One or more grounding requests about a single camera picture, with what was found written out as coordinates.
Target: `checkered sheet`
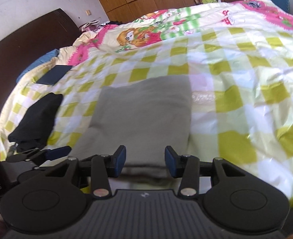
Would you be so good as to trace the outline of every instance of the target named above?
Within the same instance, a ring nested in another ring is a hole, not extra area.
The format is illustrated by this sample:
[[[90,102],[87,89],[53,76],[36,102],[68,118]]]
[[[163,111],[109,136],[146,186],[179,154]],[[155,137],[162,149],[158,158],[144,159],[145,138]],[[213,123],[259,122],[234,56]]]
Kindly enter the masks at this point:
[[[191,10],[212,17],[234,5],[203,6]],[[28,107],[49,92],[62,93],[64,100],[47,148],[73,147],[89,125],[101,87],[184,74],[192,87],[192,120],[188,151],[178,153],[202,161],[223,157],[282,190],[293,205],[293,30],[242,8],[234,18],[245,22],[237,26],[206,24],[191,35],[117,53],[92,48],[54,86],[35,81],[56,59],[33,69],[2,110],[0,159]]]

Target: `black flat rectangular object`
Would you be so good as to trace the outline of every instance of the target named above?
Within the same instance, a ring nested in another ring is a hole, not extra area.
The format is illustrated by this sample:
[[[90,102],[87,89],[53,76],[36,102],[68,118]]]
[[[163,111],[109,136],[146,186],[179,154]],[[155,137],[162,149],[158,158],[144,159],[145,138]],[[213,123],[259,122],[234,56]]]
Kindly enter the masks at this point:
[[[72,66],[55,65],[36,83],[55,85],[72,68]]]

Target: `headboard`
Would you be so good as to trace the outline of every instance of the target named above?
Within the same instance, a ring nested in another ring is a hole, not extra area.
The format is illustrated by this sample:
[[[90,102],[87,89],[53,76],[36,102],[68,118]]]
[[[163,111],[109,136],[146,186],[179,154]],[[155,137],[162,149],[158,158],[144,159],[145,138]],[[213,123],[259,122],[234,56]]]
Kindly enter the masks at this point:
[[[81,35],[76,24],[57,9],[19,28],[0,41],[0,112],[18,75],[47,52],[70,46]]]

